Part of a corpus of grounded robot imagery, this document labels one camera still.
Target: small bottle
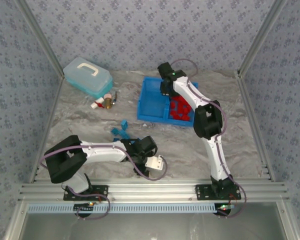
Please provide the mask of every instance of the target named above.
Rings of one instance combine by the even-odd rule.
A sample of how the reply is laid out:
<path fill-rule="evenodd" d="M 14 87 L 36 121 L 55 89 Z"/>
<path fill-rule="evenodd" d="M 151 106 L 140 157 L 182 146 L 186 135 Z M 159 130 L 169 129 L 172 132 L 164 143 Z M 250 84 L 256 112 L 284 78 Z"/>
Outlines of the small bottle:
<path fill-rule="evenodd" d="M 110 93 L 107 93 L 103 96 L 104 98 L 104 107 L 110 109 L 112 107 L 112 96 Z"/>

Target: container lid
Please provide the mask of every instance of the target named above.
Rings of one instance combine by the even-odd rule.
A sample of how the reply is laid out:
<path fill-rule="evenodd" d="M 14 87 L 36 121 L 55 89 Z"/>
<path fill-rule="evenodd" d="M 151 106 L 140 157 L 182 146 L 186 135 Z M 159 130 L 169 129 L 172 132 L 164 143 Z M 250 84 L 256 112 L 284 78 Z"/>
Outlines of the container lid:
<path fill-rule="evenodd" d="M 64 76 L 69 82 L 77 83 L 92 92 L 99 92 L 112 77 L 108 70 L 77 57 L 64 69 Z"/>

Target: blue plastic piece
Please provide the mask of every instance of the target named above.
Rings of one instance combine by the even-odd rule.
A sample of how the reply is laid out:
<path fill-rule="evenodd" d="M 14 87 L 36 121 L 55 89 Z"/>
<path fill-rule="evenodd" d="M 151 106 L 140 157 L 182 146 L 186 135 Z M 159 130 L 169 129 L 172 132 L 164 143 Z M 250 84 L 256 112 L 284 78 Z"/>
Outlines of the blue plastic piece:
<path fill-rule="evenodd" d="M 119 131 L 119 135 L 123 138 L 123 139 L 130 139 L 130 136 L 126 133 L 125 130 L 120 130 Z"/>
<path fill-rule="evenodd" d="M 195 118 L 193 110 L 188 114 L 190 117 L 189 121 L 176 120 L 169 115 L 170 99 L 160 92 L 160 84 L 162 81 L 163 80 L 158 77 L 144 77 L 137 105 L 136 118 L 148 122 L 192 127 Z M 197 82 L 192 82 L 192 84 L 198 88 Z"/>
<path fill-rule="evenodd" d="M 111 130 L 111 133 L 115 136 L 117 136 L 119 134 L 119 129 L 114 127 L 112 130 Z"/>
<path fill-rule="evenodd" d="M 123 130 L 127 130 L 128 129 L 128 122 L 127 120 L 123 119 L 122 122 L 121 122 L 121 128 Z"/>
<path fill-rule="evenodd" d="M 82 57 L 75 58 L 63 72 L 65 79 L 72 86 L 95 99 L 103 97 L 113 87 L 113 77 L 108 70 Z"/>

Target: gray marble surface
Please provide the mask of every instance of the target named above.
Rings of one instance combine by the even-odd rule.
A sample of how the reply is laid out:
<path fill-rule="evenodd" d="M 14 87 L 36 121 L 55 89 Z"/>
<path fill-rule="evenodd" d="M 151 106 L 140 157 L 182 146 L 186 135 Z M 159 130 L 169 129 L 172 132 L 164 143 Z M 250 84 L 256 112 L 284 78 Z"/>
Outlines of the gray marble surface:
<path fill-rule="evenodd" d="M 45 149 L 49 149 L 69 135 L 78 135 L 87 142 L 108 143 L 114 136 L 111 129 L 120 128 L 122 119 L 128 121 L 127 133 L 133 138 L 152 136 L 158 154 L 168 162 L 166 178 L 210 178 L 210 165 L 202 140 L 192 127 L 137 120 L 137 103 L 144 76 L 158 76 L 157 71 L 112 71 L 112 93 L 117 91 L 116 105 L 109 109 L 92 109 L 94 99 L 72 87 L 62 85 L 52 127 Z M 247 113 L 231 71 L 200 71 L 192 79 L 208 98 L 217 99 L 227 113 L 228 128 L 222 136 L 227 165 L 235 178 L 259 178 L 261 160 L 256 150 Z M 83 166 L 80 170 L 91 179 L 137 178 L 129 162 L 103 162 Z M 152 177 L 160 172 L 151 171 Z M 48 179 L 48 171 L 40 168 L 36 179 Z"/>

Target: wall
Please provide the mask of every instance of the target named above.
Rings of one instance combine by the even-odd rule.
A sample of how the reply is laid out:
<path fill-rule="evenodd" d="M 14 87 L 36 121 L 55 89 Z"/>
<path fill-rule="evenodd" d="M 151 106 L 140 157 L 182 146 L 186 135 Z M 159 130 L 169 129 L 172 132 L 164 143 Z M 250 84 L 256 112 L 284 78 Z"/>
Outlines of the wall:
<path fill-rule="evenodd" d="M 30 178 L 57 75 L 13 0 L 0 0 L 0 240 Z"/>
<path fill-rule="evenodd" d="M 273 0 L 27 0 L 61 65 L 238 69 Z"/>
<path fill-rule="evenodd" d="M 244 77 L 277 181 L 300 222 L 300 0 L 288 0 Z"/>

